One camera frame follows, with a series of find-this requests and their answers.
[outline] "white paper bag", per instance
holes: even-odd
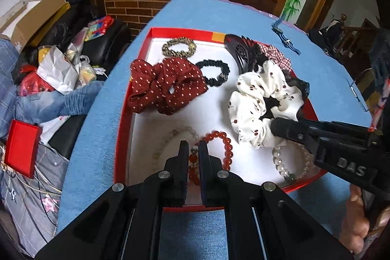
[[[56,46],[44,57],[37,74],[62,94],[73,91],[78,79],[74,66]]]

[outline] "beaded bracelet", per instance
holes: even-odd
[[[208,86],[211,86],[211,87],[221,86],[223,83],[225,83],[227,81],[227,77],[230,73],[230,69],[229,69],[229,66],[227,65],[227,63],[222,62],[221,60],[217,60],[217,61],[203,60],[203,61],[196,63],[195,65],[200,69],[203,67],[209,67],[209,66],[221,68],[222,71],[221,71],[220,75],[218,75],[218,79],[214,79],[214,78],[209,79],[209,78],[203,76],[206,84]]]
[[[313,155],[309,153],[309,151],[306,150],[305,146],[297,144],[300,148],[302,148],[302,154],[303,154],[303,170],[301,174],[296,176],[295,174],[291,173],[282,163],[281,154],[282,154],[282,147],[277,146],[274,149],[272,149],[272,156],[273,156],[273,162],[275,164],[276,170],[278,170],[279,174],[284,177],[284,180],[288,183],[295,183],[297,180],[302,180],[305,175],[310,171],[312,167],[315,167],[313,164]]]
[[[174,51],[172,49],[169,49],[169,47],[178,44],[186,44],[188,46],[188,51]],[[163,55],[172,56],[174,58],[189,58],[194,55],[195,51],[196,44],[193,40],[187,37],[174,38],[163,45]]]
[[[201,140],[206,141],[209,143],[214,138],[221,138],[225,145],[225,157],[223,159],[223,165],[222,168],[224,170],[230,171],[230,165],[233,163],[232,157],[233,157],[233,146],[231,145],[231,139],[227,138],[226,133],[221,131],[213,131],[211,134],[206,134],[205,137],[203,137]],[[199,143],[196,143],[191,148],[191,155],[188,157],[189,166],[188,166],[188,178],[195,184],[200,184],[199,179],[199,163],[198,163],[198,146]]]

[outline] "red bag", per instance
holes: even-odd
[[[28,68],[31,72],[26,75],[19,87],[19,95],[27,96],[31,94],[36,94],[43,91],[55,91],[49,83],[43,80],[39,75],[37,75],[37,68],[33,65],[23,66],[23,68]]]

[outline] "finger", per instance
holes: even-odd
[[[348,223],[346,218],[343,219],[342,231],[339,240],[348,250],[354,252],[355,254],[358,254],[360,251],[362,251],[364,246],[363,238],[352,234],[348,230]]]
[[[389,222],[389,219],[390,219],[390,207],[388,207],[387,209],[385,209],[381,215],[379,216],[378,218],[378,228],[380,227],[384,227],[387,225],[387,223]]]
[[[358,198],[361,198],[361,188],[351,184],[350,185],[350,192],[351,192],[351,201],[354,202]]]
[[[361,206],[357,201],[351,202],[348,200],[346,207],[346,219],[350,232],[354,235],[358,235],[361,238],[364,238],[369,232],[370,223],[364,215],[363,206]]]

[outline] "small red box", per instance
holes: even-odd
[[[34,178],[39,137],[42,128],[13,120],[5,145],[4,163],[28,178]]]

